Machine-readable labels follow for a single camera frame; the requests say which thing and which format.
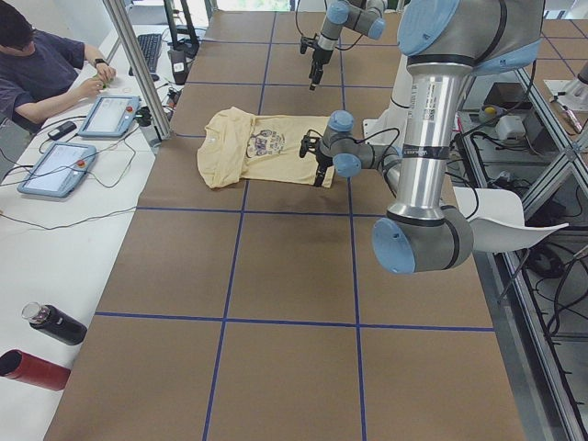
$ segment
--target blue joint cap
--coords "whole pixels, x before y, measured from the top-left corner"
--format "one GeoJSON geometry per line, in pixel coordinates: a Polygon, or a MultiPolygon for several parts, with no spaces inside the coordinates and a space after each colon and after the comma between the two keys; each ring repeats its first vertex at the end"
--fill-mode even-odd
{"type": "Polygon", "coordinates": [[[384,21],[384,19],[378,18],[376,21],[372,23],[371,28],[369,28],[369,32],[367,33],[367,36],[373,40],[379,40],[379,38],[384,33],[385,28],[386,22],[384,21]]]}
{"type": "Polygon", "coordinates": [[[350,131],[355,121],[353,115],[346,110],[336,110],[329,118],[328,126],[335,131],[350,131]]]}
{"type": "Polygon", "coordinates": [[[499,57],[492,58],[474,66],[473,75],[483,76],[491,74],[502,74],[525,67],[533,62],[539,53],[541,40],[534,41],[522,48],[507,52],[499,57]]]}
{"type": "Polygon", "coordinates": [[[343,25],[349,17],[349,4],[347,2],[334,2],[327,8],[327,19],[334,25],[343,25]]]}
{"type": "Polygon", "coordinates": [[[339,153],[333,158],[334,170],[339,176],[353,177],[361,172],[361,161],[351,153],[339,153]]]}
{"type": "Polygon", "coordinates": [[[412,274],[414,253],[402,229],[388,218],[379,219],[371,234],[371,244],[380,265],[395,274],[412,274]]]}
{"type": "Polygon", "coordinates": [[[412,0],[402,13],[398,44],[407,57],[418,55],[445,31],[460,0],[412,0]]]}

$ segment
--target person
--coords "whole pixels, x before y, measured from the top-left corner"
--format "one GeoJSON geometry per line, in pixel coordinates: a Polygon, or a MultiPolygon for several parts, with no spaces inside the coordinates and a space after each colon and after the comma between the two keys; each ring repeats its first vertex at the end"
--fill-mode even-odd
{"type": "Polygon", "coordinates": [[[0,112],[25,129],[97,96],[117,74],[105,58],[94,46],[34,29],[0,0],[0,112]],[[84,62],[96,76],[72,87],[84,62]]]}

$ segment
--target table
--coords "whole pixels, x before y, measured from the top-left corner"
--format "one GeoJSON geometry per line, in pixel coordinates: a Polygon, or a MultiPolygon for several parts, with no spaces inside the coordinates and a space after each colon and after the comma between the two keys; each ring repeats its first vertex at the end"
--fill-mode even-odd
{"type": "Polygon", "coordinates": [[[473,259],[377,264],[378,175],[212,191],[196,168],[231,106],[376,117],[400,59],[387,21],[311,92],[293,14],[215,14],[46,440],[525,439],[473,259]]]}
{"type": "MultiPolygon", "coordinates": [[[[136,32],[164,32],[165,27],[136,27],[136,32]]],[[[100,46],[108,54],[115,47],[116,34],[111,33],[100,46]]],[[[172,79],[171,66],[162,52],[158,74],[164,85],[172,79]]],[[[122,49],[114,52],[111,64],[119,76],[103,94],[141,95],[134,77],[128,77],[129,64],[122,49]]],[[[74,85],[95,74],[87,65],[74,85]]],[[[167,88],[159,89],[161,96],[167,88]]],[[[85,115],[94,100],[84,100],[53,120],[85,115]]],[[[81,119],[76,119],[78,127],[81,119]]],[[[42,131],[18,160],[34,164],[40,156],[39,147],[46,139],[42,131]]],[[[147,176],[153,166],[152,147],[140,130],[113,146],[112,141],[81,140],[72,142],[94,144],[104,150],[83,184],[66,200],[27,198],[8,185],[24,178],[24,173],[10,175],[0,187],[0,209],[6,216],[31,221],[43,226],[67,225],[93,216],[104,216],[122,210],[118,215],[82,223],[81,225],[45,232],[0,218],[0,278],[3,280],[0,309],[0,352],[18,348],[53,363],[72,366],[80,346],[66,346],[30,329],[20,318],[20,311],[29,301],[50,303],[79,321],[89,324],[107,282],[116,254],[147,176]],[[134,154],[130,168],[124,172],[134,154]],[[97,179],[113,188],[104,188],[97,179]]],[[[62,396],[61,392],[43,390],[24,383],[0,381],[0,439],[38,441],[42,439],[62,396]]]]}

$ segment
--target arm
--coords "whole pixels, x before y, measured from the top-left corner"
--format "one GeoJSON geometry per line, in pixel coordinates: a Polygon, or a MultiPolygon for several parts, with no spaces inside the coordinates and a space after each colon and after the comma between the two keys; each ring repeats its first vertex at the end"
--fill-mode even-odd
{"type": "Polygon", "coordinates": [[[53,117],[68,108],[74,106],[80,99],[97,96],[102,90],[102,81],[98,78],[89,78],[74,89],[64,94],[43,99],[37,103],[27,103],[15,108],[16,113],[35,124],[40,124],[45,119],[53,117]]]}
{"type": "Polygon", "coordinates": [[[98,76],[100,77],[103,83],[108,83],[109,81],[112,81],[112,79],[115,76],[117,76],[117,71],[114,68],[110,67],[107,62],[99,62],[98,64],[94,63],[96,59],[106,59],[106,57],[100,51],[99,48],[92,46],[91,44],[85,44],[84,58],[87,62],[96,67],[98,76]]]}

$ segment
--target white chair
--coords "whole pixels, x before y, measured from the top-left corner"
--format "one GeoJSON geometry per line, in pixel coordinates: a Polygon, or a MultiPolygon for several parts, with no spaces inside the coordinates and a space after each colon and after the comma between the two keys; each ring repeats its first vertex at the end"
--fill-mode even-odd
{"type": "Polygon", "coordinates": [[[476,188],[480,201],[476,208],[472,188],[454,187],[454,190],[459,211],[466,217],[473,213],[468,222],[474,233],[476,251],[506,253],[523,250],[568,226],[568,223],[562,223],[551,227],[526,227],[523,204],[512,191],[476,188]]]}

